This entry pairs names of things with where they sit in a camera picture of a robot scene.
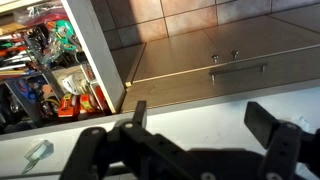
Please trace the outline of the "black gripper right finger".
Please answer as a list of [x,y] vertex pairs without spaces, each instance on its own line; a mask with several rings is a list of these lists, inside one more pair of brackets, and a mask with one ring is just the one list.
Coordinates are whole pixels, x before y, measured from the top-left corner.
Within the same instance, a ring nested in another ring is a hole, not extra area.
[[266,150],[259,180],[304,180],[296,173],[298,163],[320,176],[320,129],[309,133],[295,123],[277,119],[254,101],[247,103],[244,123]]

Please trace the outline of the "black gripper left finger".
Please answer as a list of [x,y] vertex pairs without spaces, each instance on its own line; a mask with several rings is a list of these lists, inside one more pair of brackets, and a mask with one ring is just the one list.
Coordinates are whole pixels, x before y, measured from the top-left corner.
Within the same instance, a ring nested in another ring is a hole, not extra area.
[[111,164],[136,160],[123,130],[132,130],[135,125],[145,127],[146,119],[147,102],[139,101],[133,118],[118,121],[111,131],[102,127],[83,130],[59,180],[102,180]]

